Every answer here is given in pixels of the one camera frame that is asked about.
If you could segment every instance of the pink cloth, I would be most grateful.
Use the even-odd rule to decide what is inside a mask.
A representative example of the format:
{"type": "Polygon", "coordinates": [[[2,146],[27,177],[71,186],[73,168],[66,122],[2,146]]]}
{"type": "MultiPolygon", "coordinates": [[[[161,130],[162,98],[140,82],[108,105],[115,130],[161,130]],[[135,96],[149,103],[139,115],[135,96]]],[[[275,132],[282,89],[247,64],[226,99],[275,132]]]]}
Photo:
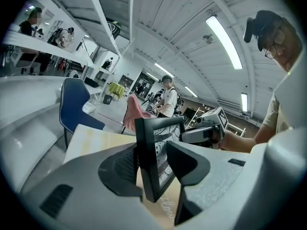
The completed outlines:
{"type": "Polygon", "coordinates": [[[132,94],[128,97],[127,111],[124,117],[124,126],[133,132],[135,132],[135,123],[136,118],[149,118],[151,114],[147,111],[144,111],[138,101],[138,98],[132,94]]]}

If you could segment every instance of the vent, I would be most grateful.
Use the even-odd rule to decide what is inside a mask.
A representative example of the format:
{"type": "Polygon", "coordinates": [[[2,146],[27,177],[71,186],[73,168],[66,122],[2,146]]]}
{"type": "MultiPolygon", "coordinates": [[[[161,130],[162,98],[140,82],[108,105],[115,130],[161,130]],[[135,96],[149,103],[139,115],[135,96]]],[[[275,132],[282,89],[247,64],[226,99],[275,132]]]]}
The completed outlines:
{"type": "Polygon", "coordinates": [[[56,218],[72,191],[68,185],[58,185],[40,206],[41,210],[52,218],[56,218]]]}
{"type": "Polygon", "coordinates": [[[218,100],[218,103],[222,107],[224,106],[224,107],[227,107],[229,109],[235,110],[237,112],[242,112],[241,105],[238,105],[238,104],[235,104],[235,103],[232,103],[232,102],[228,102],[228,101],[223,101],[223,100],[218,100]]]}

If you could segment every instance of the eyeglasses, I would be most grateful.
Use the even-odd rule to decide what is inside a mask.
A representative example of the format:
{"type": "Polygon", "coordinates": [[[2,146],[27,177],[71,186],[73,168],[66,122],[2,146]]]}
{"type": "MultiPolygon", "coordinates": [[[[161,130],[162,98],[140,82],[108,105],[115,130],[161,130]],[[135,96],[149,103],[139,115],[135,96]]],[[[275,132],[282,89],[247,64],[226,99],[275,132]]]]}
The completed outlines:
{"type": "Polygon", "coordinates": [[[274,57],[277,55],[277,50],[274,47],[274,45],[282,45],[285,42],[285,40],[286,40],[286,35],[283,31],[283,26],[281,25],[280,27],[278,27],[277,31],[275,32],[273,44],[267,49],[264,56],[269,59],[274,59],[274,57]]]}

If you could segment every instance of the backpack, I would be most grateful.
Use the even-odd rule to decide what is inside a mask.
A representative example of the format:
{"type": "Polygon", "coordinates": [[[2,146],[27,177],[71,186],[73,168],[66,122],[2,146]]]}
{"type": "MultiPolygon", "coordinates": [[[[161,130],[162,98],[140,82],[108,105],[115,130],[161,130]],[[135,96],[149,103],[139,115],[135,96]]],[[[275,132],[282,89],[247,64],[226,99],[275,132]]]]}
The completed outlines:
{"type": "Polygon", "coordinates": [[[47,43],[51,43],[53,41],[55,41],[56,39],[59,38],[59,36],[61,35],[61,32],[63,31],[63,28],[59,28],[57,29],[52,35],[51,37],[48,39],[47,43]]]}

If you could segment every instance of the chair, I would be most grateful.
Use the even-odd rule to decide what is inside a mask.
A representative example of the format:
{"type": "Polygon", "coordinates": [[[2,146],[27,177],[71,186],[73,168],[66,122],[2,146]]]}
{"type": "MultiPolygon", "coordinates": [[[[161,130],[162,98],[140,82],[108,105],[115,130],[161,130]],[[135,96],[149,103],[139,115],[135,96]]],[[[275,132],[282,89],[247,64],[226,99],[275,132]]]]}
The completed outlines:
{"type": "Polygon", "coordinates": [[[25,60],[20,60],[21,56],[24,53],[22,52],[21,48],[16,46],[12,55],[11,55],[11,61],[13,63],[13,66],[15,68],[30,68],[33,66],[34,61],[37,58],[37,55],[34,56],[32,61],[25,61],[25,60]]]}
{"type": "Polygon", "coordinates": [[[78,124],[102,130],[104,123],[82,111],[84,104],[90,99],[90,94],[81,79],[67,78],[61,90],[59,121],[64,127],[65,145],[68,148],[67,130],[74,133],[78,124]]]}
{"type": "Polygon", "coordinates": [[[135,132],[135,122],[134,120],[137,118],[150,118],[152,115],[144,111],[138,101],[138,98],[132,94],[128,97],[127,103],[127,110],[123,120],[124,129],[122,130],[122,134],[124,133],[125,129],[128,128],[135,132]]]}

